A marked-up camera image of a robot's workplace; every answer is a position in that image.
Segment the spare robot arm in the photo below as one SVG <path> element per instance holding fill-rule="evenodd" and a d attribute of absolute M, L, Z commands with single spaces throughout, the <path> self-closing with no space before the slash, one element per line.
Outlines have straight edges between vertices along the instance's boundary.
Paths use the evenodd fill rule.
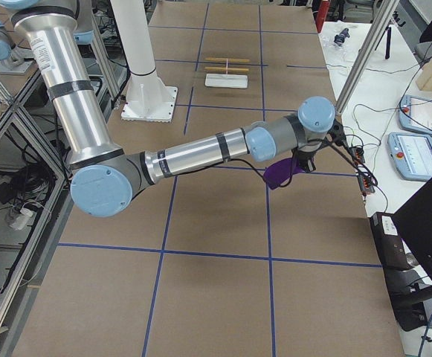
<path fill-rule="evenodd" d="M 0 74 L 23 75 L 33 62 L 32 50 L 20 48 L 0 22 Z"/>

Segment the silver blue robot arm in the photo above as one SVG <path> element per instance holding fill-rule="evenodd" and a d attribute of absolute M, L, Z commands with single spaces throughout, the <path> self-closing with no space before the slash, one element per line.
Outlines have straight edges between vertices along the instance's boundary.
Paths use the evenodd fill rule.
<path fill-rule="evenodd" d="M 74 204 L 97 217 L 114 216 L 147 187 L 251 155 L 275 161 L 264 173 L 270 188 L 315 168 L 315 153 L 346 143 L 335 107 L 325 97 L 306 99 L 296 113 L 272 122 L 218 133 L 157 152 L 127 155 L 110 137 L 77 47 L 77 28 L 91 15 L 89 1 L 2 1 L 15 30 L 29 43 L 71 145 Z"/>

